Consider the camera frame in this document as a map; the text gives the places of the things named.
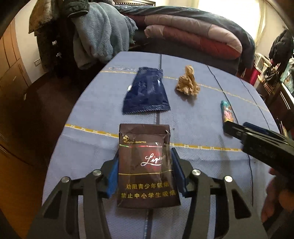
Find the metal bolt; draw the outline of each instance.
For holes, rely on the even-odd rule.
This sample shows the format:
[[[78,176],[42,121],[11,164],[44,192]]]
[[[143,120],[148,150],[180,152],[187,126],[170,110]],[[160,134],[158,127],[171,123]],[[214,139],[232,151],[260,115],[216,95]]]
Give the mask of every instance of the metal bolt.
[[[225,180],[227,182],[232,182],[233,181],[233,178],[231,176],[225,176]]]
[[[199,176],[201,174],[201,171],[199,169],[193,169],[192,174],[195,176]]]
[[[69,177],[63,177],[63,178],[61,179],[61,182],[63,182],[63,183],[67,183],[67,182],[69,182]]]
[[[101,174],[102,174],[102,172],[99,169],[96,169],[96,170],[93,171],[94,176],[100,176]]]

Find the crumpled paper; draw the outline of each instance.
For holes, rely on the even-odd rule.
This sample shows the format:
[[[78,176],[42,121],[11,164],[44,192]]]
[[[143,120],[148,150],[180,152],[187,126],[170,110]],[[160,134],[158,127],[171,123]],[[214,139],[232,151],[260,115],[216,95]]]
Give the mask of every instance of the crumpled paper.
[[[200,87],[197,85],[194,77],[194,69],[191,65],[185,66],[185,74],[179,77],[176,90],[186,95],[197,95]]]

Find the gold stripe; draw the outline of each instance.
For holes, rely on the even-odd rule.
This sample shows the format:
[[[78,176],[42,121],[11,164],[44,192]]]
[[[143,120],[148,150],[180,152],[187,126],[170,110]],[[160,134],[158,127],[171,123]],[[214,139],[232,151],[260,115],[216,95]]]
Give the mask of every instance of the gold stripe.
[[[104,135],[107,137],[112,137],[115,139],[118,139],[118,134],[111,134],[105,131],[100,131],[100,130],[91,130],[91,129],[86,129],[82,128],[77,125],[71,125],[71,124],[66,124],[64,127],[72,128],[75,130],[80,130],[92,134],[97,134],[97,135]],[[234,148],[223,148],[223,147],[214,147],[214,146],[199,146],[199,145],[186,145],[182,143],[170,143],[171,147],[181,147],[181,148],[189,148],[189,149],[202,149],[202,150],[217,150],[217,151],[235,151],[235,152],[240,152],[242,151],[241,149],[234,149]]]
[[[106,73],[137,74],[137,72],[125,72],[125,71],[100,71],[100,72],[106,72]],[[173,78],[173,77],[169,77],[169,76],[164,76],[163,78],[172,79],[172,80],[178,80],[177,78]],[[252,101],[249,101],[249,100],[247,100],[247,99],[244,99],[244,98],[242,98],[242,97],[240,97],[240,96],[238,96],[238,95],[232,94],[232,93],[227,92],[227,91],[222,91],[222,90],[220,90],[220,89],[217,89],[217,88],[214,88],[214,87],[211,87],[211,86],[207,86],[207,85],[203,85],[203,84],[198,84],[198,85],[200,85],[200,86],[202,86],[202,87],[205,87],[205,88],[212,89],[212,90],[216,90],[216,91],[219,91],[219,92],[224,92],[224,93],[226,93],[226,94],[228,94],[228,95],[230,95],[230,96],[234,96],[234,97],[237,97],[237,98],[239,98],[239,99],[241,99],[241,100],[244,100],[244,101],[246,101],[246,102],[248,102],[248,103],[250,103],[250,104],[257,105],[259,108],[261,108],[261,109],[263,109],[263,110],[265,110],[265,111],[267,111],[267,112],[270,112],[268,109],[266,109],[266,108],[264,108],[264,107],[262,107],[262,106],[256,104],[255,102],[252,102]]]
[[[100,71],[100,72],[106,72],[106,73],[125,73],[125,74],[137,74],[137,72],[126,72],[126,71]]]
[[[164,172],[148,172],[148,173],[131,173],[131,174],[128,174],[128,173],[119,173],[119,175],[146,175],[146,174],[160,174],[160,173],[165,173],[165,172],[170,172],[172,171],[172,169],[170,170],[166,170]]]

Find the wooden cabinet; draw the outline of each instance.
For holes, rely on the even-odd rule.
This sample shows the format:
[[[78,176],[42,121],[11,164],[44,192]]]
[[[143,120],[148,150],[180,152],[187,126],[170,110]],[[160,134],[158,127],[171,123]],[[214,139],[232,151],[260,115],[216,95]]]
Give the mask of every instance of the wooden cabinet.
[[[23,99],[28,88],[21,73],[21,66],[18,60],[0,80],[0,87],[8,101],[18,101]]]
[[[9,65],[6,58],[6,53],[4,49],[3,37],[0,39],[0,78],[9,69]]]
[[[288,132],[294,127],[294,97],[283,83],[275,91],[268,109],[281,134],[284,131],[283,128]]]
[[[7,57],[7,61],[9,66],[11,67],[16,62],[16,57],[12,45],[12,38],[11,38],[11,24],[7,27],[6,31],[3,34],[3,42],[5,53]]]
[[[24,142],[24,95],[31,85],[17,46],[14,20],[0,40],[0,146],[17,158],[40,165]]]
[[[0,209],[25,238],[41,208],[46,170],[28,165],[0,147]]]

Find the window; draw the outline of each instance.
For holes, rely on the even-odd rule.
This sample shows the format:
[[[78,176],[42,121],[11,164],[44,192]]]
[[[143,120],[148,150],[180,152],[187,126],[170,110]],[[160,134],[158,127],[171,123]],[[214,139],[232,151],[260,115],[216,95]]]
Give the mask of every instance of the window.
[[[234,21],[256,40],[260,21],[264,27],[264,17],[261,18],[259,2],[259,0],[199,0],[198,9]]]

